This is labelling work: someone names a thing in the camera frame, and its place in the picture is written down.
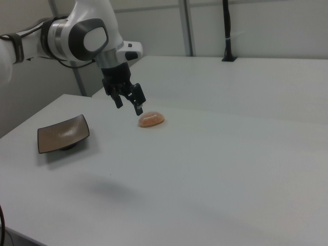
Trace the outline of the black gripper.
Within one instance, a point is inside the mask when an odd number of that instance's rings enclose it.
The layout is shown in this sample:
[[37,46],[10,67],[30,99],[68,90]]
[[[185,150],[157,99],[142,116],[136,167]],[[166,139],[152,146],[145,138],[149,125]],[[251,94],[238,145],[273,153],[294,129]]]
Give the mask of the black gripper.
[[102,83],[105,93],[111,96],[116,107],[119,109],[123,106],[122,95],[133,104],[136,115],[141,115],[146,98],[141,85],[138,83],[132,85],[130,82],[131,72],[128,63],[113,68],[102,68],[101,71],[104,76]]

